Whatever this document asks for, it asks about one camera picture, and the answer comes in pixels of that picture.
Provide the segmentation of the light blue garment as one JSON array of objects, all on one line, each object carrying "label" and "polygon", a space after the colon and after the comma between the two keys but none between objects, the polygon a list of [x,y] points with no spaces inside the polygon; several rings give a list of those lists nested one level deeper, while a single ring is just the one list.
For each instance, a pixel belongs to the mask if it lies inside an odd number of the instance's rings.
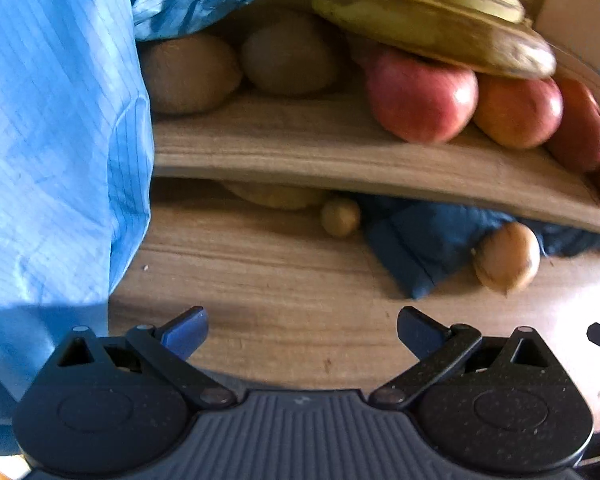
[{"label": "light blue garment", "polygon": [[0,0],[0,455],[18,453],[12,414],[68,330],[108,330],[149,226],[137,43],[252,2]]}]

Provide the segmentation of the kiwi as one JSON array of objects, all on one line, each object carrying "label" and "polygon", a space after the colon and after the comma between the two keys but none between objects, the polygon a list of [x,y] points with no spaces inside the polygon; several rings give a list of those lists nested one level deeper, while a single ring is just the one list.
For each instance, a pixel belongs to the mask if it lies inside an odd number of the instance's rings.
[{"label": "kiwi", "polygon": [[203,32],[142,47],[140,69],[151,110],[156,114],[208,112],[220,106],[242,82],[234,50]]},{"label": "kiwi", "polygon": [[255,29],[242,44],[240,60],[250,81],[276,96],[319,92],[339,75],[329,36],[308,14],[283,14]]}]

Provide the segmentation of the bottom brown-spotted banana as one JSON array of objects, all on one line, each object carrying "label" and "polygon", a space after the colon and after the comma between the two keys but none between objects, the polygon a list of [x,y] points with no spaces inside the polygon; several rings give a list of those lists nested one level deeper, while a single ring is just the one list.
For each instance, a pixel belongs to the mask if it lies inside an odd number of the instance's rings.
[{"label": "bottom brown-spotted banana", "polygon": [[557,66],[530,26],[436,0],[312,0],[312,8],[348,32],[478,73],[544,79]]}]

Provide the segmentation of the right kiwi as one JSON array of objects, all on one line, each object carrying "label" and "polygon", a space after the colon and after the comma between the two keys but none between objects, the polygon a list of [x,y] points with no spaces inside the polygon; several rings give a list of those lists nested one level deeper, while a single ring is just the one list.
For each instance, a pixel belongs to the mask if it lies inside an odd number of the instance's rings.
[{"label": "right kiwi", "polygon": [[255,29],[242,44],[240,60],[250,81],[276,96],[319,92],[339,75],[329,36],[308,14],[283,14]]}]

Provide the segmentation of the dark blue padded jacket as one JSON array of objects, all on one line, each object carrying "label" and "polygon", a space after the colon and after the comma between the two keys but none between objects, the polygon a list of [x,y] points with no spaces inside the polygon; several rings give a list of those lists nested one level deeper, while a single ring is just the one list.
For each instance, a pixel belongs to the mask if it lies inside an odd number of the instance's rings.
[{"label": "dark blue padded jacket", "polygon": [[528,226],[543,257],[600,249],[600,234],[457,204],[358,194],[370,249],[408,299],[419,300],[459,271],[483,237],[510,222]]}]

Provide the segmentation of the left kiwi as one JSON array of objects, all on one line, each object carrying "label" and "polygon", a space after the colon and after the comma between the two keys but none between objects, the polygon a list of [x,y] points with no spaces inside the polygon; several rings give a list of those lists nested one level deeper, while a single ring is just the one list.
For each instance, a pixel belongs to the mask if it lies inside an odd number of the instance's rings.
[{"label": "left kiwi", "polygon": [[208,112],[220,106],[242,82],[234,50],[203,32],[142,47],[140,69],[151,110],[156,114]]}]

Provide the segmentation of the wooden curved shelf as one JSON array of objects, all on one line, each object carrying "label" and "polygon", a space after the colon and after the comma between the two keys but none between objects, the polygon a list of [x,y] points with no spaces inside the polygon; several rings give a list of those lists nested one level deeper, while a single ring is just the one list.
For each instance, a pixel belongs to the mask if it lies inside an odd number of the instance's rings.
[{"label": "wooden curved shelf", "polygon": [[546,151],[513,151],[476,127],[409,144],[374,121],[361,84],[278,98],[248,90],[207,114],[152,121],[159,177],[333,188],[493,208],[600,233],[600,198]]}]

